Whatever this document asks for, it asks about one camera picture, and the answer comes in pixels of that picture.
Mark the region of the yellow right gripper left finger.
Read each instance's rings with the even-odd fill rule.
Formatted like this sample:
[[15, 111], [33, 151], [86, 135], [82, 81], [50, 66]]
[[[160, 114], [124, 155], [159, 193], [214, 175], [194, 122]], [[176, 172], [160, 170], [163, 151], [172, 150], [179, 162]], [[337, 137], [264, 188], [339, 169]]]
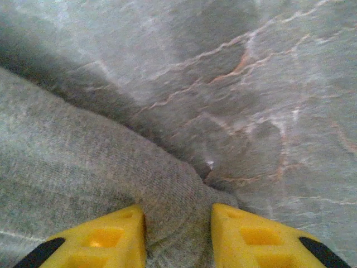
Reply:
[[13, 268], [145, 268], [144, 231], [131, 205], [50, 236]]

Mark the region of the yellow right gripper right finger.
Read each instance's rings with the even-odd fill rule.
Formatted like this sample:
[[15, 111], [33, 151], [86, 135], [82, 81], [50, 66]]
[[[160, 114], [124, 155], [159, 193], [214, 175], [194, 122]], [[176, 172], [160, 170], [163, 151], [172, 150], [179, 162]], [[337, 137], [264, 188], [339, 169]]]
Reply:
[[315, 236], [225, 204], [211, 211], [216, 268], [351, 268]]

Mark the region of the grey garment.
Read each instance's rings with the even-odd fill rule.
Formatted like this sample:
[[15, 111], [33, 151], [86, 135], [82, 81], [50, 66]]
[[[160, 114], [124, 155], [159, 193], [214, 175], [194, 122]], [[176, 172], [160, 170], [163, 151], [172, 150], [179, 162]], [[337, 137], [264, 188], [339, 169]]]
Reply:
[[214, 268], [214, 203], [238, 204], [128, 128], [0, 68], [0, 268], [132, 204], [146, 216], [146, 268]]

